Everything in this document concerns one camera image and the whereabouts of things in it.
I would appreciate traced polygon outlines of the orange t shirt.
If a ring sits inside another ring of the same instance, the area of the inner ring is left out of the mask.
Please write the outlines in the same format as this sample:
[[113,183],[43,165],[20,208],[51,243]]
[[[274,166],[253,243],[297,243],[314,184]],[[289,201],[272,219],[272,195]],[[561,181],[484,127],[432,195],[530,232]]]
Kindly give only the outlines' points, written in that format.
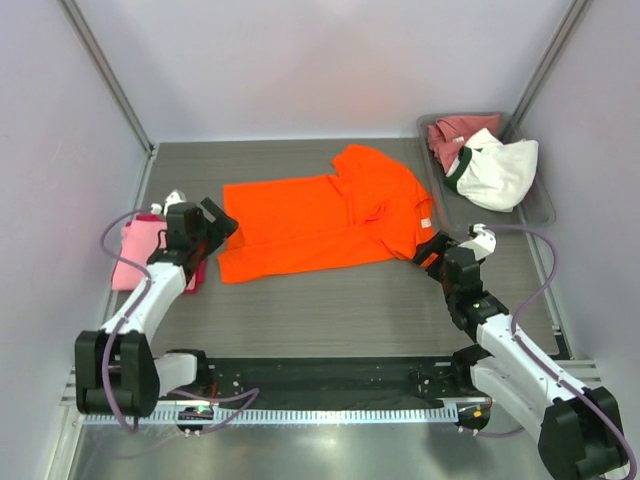
[[410,261],[434,237],[433,200],[407,166],[357,144],[332,166],[326,175],[224,187],[224,210],[239,227],[218,257],[223,283]]

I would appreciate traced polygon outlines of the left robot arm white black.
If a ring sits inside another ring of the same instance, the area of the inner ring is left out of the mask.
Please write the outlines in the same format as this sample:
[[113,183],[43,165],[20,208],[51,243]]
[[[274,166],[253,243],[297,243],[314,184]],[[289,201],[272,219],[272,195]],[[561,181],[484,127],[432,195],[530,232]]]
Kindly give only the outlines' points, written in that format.
[[179,191],[155,209],[166,226],[145,263],[128,263],[141,273],[140,282],[110,320],[75,340],[76,406],[83,414],[112,414],[124,423],[150,416],[160,398],[179,388],[193,399],[212,389],[203,351],[155,357],[150,344],[169,307],[238,223],[210,198],[194,203]]

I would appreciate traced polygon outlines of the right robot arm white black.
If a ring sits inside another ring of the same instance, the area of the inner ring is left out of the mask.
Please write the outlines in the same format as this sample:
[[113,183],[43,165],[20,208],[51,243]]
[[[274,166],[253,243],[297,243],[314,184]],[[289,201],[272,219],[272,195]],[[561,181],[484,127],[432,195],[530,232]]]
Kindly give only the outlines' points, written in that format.
[[473,342],[452,357],[453,388],[501,404],[536,441],[554,479],[635,478],[638,462],[614,395],[588,387],[527,336],[481,280],[481,264],[497,245],[492,228],[475,224],[469,235],[458,242],[440,231],[413,257],[441,284],[451,320]]

